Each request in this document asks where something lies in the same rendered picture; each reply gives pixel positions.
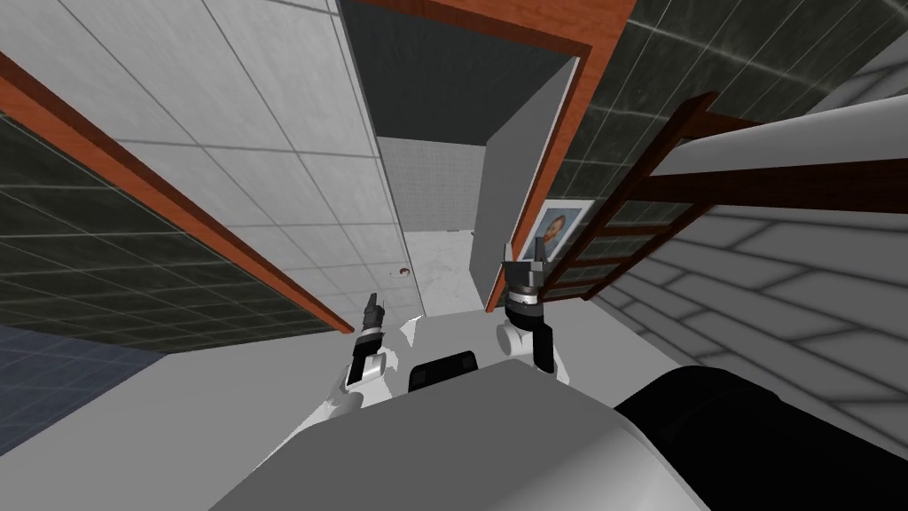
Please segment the framed portrait picture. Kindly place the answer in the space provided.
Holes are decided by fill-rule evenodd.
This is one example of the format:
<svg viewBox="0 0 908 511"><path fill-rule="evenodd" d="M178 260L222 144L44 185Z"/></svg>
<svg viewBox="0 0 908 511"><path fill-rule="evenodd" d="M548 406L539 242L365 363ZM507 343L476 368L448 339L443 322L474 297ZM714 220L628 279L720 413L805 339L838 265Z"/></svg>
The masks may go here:
<svg viewBox="0 0 908 511"><path fill-rule="evenodd" d="M545 259L552 262L592 205L593 200L545 199L519 261L534 259L536 238L540 238L544 242Z"/></svg>

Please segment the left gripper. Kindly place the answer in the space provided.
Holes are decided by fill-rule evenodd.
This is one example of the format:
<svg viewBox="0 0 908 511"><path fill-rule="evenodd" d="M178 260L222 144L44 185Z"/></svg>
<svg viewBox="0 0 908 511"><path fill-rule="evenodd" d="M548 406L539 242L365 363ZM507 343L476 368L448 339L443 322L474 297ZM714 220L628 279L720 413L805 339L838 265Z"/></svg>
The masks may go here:
<svg viewBox="0 0 908 511"><path fill-rule="evenodd" d="M377 305L377 294L371 293L364 309L363 334L379 331L382 328L384 318L385 310L382 306Z"/></svg>

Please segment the brown wooden bunk bed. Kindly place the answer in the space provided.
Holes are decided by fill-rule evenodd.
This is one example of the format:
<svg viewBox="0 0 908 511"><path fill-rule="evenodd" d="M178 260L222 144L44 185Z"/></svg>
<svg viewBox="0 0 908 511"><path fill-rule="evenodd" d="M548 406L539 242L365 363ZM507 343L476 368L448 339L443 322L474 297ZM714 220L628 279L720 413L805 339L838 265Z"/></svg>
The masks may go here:
<svg viewBox="0 0 908 511"><path fill-rule="evenodd" d="M684 101L561 257L544 301L591 299L715 206L908 214L908 95L761 124Z"/></svg>

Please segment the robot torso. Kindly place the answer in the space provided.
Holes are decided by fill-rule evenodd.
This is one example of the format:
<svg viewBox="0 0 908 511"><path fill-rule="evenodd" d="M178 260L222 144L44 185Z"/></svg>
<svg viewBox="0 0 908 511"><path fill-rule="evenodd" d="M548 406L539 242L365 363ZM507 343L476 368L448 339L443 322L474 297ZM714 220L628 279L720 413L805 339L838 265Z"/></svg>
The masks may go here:
<svg viewBox="0 0 908 511"><path fill-rule="evenodd" d="M210 511L709 511L628 419L510 359L304 429Z"/></svg>

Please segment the grey door leaf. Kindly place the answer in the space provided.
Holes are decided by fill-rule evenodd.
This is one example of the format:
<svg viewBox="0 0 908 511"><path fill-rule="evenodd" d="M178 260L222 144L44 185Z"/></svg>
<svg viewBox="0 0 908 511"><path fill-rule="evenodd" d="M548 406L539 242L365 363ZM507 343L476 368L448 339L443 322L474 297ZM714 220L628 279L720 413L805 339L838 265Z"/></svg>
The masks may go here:
<svg viewBox="0 0 908 511"><path fill-rule="evenodd" d="M570 58L489 139L469 271L485 308L578 64Z"/></svg>

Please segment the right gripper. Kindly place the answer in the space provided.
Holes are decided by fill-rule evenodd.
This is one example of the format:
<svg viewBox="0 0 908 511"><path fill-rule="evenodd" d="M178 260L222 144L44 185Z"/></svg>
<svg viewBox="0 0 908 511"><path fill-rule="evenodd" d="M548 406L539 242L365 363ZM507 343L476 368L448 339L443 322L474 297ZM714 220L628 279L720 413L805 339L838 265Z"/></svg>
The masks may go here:
<svg viewBox="0 0 908 511"><path fill-rule="evenodd" d="M543 238L534 240L534 261L514 261L512 243L507 242L503 252L502 267L507 287L538 289L544 286L546 249Z"/></svg>

